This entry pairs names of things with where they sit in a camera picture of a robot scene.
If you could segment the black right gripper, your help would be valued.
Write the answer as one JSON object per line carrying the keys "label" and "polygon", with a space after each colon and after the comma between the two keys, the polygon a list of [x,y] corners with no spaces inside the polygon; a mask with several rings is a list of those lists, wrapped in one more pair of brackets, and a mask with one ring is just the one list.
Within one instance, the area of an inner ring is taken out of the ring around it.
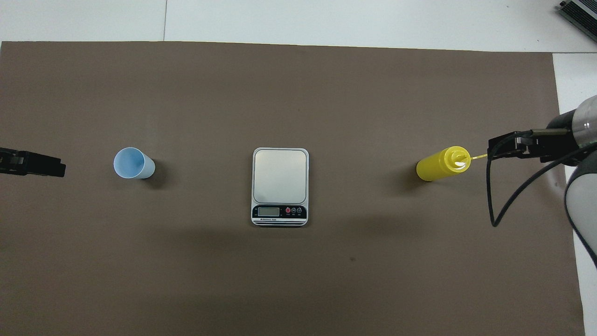
{"label": "black right gripper", "polygon": [[[573,135],[574,110],[555,117],[545,128],[533,128],[534,145],[520,144],[518,138],[525,138],[528,132],[510,132],[488,140],[488,151],[515,152],[517,158],[539,158],[551,162],[579,149]],[[566,129],[566,134],[554,134],[548,129]]]}

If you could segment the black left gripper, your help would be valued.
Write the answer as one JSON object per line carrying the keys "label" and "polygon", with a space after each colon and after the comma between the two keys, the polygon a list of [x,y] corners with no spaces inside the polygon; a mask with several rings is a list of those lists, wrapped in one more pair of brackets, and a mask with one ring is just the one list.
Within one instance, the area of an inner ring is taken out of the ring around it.
{"label": "black left gripper", "polygon": [[30,151],[0,148],[0,172],[7,175],[40,175],[63,178],[66,164],[56,157]]}

